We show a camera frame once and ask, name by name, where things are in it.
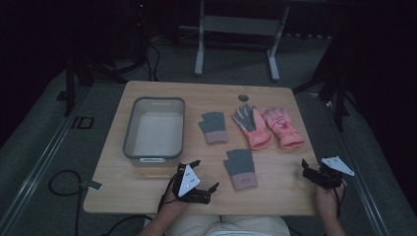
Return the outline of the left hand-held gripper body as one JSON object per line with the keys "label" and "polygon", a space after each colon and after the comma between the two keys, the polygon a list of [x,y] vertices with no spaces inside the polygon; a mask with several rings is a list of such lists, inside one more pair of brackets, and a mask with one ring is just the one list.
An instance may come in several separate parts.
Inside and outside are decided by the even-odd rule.
{"label": "left hand-held gripper body", "polygon": [[178,164],[172,192],[181,202],[207,205],[210,202],[210,197],[206,195],[207,191],[197,188],[201,180],[194,168],[191,168],[188,164]]}

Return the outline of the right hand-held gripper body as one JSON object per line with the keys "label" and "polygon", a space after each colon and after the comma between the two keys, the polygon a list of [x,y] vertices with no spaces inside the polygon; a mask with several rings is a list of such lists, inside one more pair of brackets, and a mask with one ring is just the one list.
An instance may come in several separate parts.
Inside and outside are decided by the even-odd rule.
{"label": "right hand-held gripper body", "polygon": [[324,157],[313,182],[325,190],[338,188],[343,175],[354,176],[355,172],[339,157]]}

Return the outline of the pink glove with embroidered print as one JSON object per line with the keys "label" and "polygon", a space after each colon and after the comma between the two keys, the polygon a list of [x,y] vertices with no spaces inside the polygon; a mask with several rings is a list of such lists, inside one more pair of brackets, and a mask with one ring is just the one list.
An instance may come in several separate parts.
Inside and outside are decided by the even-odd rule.
{"label": "pink glove with embroidered print", "polygon": [[281,148],[293,149],[304,144],[303,137],[293,127],[290,113],[286,109],[275,107],[267,110],[262,117],[278,137]]}

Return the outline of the person's left hand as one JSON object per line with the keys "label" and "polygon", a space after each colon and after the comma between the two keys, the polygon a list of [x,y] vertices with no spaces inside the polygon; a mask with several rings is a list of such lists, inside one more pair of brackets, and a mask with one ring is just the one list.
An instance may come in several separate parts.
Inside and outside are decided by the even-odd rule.
{"label": "person's left hand", "polygon": [[172,192],[172,186],[169,186],[162,197],[159,212],[168,213],[172,215],[181,214],[190,204],[181,202]]}

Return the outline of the person's right hand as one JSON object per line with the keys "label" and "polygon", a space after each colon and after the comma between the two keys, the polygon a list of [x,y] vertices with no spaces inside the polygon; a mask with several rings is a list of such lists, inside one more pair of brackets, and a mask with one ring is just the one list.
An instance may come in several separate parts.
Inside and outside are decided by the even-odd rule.
{"label": "person's right hand", "polygon": [[346,182],[334,189],[324,189],[316,186],[316,209],[322,218],[323,215],[333,215],[339,218],[341,212],[341,204],[345,197]]}

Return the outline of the grey fingerless glove pink cuff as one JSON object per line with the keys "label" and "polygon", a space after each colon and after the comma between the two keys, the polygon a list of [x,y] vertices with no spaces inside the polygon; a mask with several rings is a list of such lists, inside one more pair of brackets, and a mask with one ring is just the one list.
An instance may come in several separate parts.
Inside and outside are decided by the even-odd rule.
{"label": "grey fingerless glove pink cuff", "polygon": [[258,186],[255,164],[250,149],[233,149],[227,153],[223,164],[236,191]]}
{"label": "grey fingerless glove pink cuff", "polygon": [[202,115],[203,120],[198,123],[209,145],[228,142],[224,114],[222,112],[208,112]]}

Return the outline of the person's beige trousers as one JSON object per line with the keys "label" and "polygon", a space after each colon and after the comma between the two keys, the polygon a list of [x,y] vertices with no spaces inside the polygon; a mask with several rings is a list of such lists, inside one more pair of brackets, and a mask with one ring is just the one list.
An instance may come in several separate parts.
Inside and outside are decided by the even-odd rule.
{"label": "person's beige trousers", "polygon": [[166,236],[290,236],[290,232],[279,216],[184,215]]}

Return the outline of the grey plastic storage bin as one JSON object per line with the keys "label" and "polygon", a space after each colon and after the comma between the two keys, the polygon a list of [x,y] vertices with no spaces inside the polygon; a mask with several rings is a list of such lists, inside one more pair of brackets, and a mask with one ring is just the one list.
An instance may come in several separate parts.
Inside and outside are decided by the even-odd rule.
{"label": "grey plastic storage bin", "polygon": [[136,167],[171,167],[184,143],[185,101],[180,97],[143,96],[135,100],[123,152]]}

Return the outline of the pink glove grey palm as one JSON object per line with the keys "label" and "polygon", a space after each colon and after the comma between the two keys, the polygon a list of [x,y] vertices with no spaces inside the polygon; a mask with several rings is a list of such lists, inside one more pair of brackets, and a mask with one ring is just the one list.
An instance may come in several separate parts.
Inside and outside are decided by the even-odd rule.
{"label": "pink glove grey palm", "polygon": [[236,109],[232,118],[245,135],[250,149],[260,150],[271,144],[272,133],[268,131],[264,118],[255,106],[245,103]]}

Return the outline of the black metal stand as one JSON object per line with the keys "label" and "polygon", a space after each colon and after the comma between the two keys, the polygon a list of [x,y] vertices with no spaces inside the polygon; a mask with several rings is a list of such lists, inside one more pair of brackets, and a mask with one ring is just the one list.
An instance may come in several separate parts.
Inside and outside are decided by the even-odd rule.
{"label": "black metal stand", "polygon": [[57,97],[58,100],[66,102],[64,116],[69,117],[76,106],[75,78],[78,78],[82,86],[91,87],[94,83],[94,77],[91,71],[97,71],[110,81],[118,84],[127,84],[128,80],[122,78],[121,75],[139,69],[144,64],[147,64],[149,67],[149,81],[158,82],[158,77],[156,75],[158,61],[156,61],[152,68],[148,57],[145,57],[144,62],[137,59],[130,66],[110,70],[94,61],[91,57],[88,57],[86,53],[82,53],[77,44],[67,45],[65,62],[66,89],[61,91]]}
{"label": "black metal stand", "polygon": [[331,102],[335,98],[333,120],[340,132],[343,132],[343,117],[346,115],[344,101],[351,100],[346,95],[349,77],[355,67],[355,43],[348,30],[340,29],[331,40],[317,66],[312,79],[294,88],[294,94],[300,93],[318,84],[324,84],[319,99]]}

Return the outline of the small grey plug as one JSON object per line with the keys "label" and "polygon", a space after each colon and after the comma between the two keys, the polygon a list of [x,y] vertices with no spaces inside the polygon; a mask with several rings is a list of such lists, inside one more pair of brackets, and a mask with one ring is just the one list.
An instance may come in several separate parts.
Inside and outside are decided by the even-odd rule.
{"label": "small grey plug", "polygon": [[80,186],[83,189],[93,189],[93,190],[96,190],[96,191],[100,191],[101,188],[102,188],[102,185],[100,183],[95,182],[95,181],[92,181],[92,180],[90,180],[90,181],[83,181],[80,184]]}

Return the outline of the metal floor rail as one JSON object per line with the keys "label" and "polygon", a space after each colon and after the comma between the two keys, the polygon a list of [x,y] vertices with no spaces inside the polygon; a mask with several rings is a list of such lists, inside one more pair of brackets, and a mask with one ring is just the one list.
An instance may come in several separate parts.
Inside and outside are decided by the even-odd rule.
{"label": "metal floor rail", "polygon": [[361,164],[362,160],[369,160],[369,156],[359,153],[361,146],[356,144],[359,136],[355,135],[350,139],[346,125],[341,124],[338,126],[336,124],[336,105],[332,100],[323,101],[323,107],[326,110],[329,123],[336,132],[337,141],[341,147],[340,156],[354,171],[354,176],[350,178],[350,181],[354,184],[358,198],[373,228],[373,232],[376,236],[388,236],[387,227],[378,208],[376,199],[371,192],[369,183],[365,179],[366,175],[371,173],[373,164]]}
{"label": "metal floor rail", "polygon": [[87,94],[78,88],[68,105],[56,90],[46,91],[0,147],[0,236],[13,230]]}

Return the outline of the grey metal desk frame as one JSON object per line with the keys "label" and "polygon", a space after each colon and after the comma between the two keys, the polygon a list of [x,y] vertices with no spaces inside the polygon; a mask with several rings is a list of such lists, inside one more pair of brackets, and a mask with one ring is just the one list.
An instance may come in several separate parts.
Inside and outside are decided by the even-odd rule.
{"label": "grey metal desk frame", "polygon": [[290,7],[284,5],[280,9],[278,20],[243,18],[220,15],[207,15],[205,12],[206,2],[199,1],[199,26],[198,31],[198,48],[195,62],[194,74],[201,76],[204,70],[205,59],[205,32],[226,32],[237,34],[252,34],[261,36],[272,36],[273,43],[267,49],[268,67],[271,79],[277,82],[280,79],[277,62],[275,59],[276,50],[283,34],[286,20],[290,12]]}

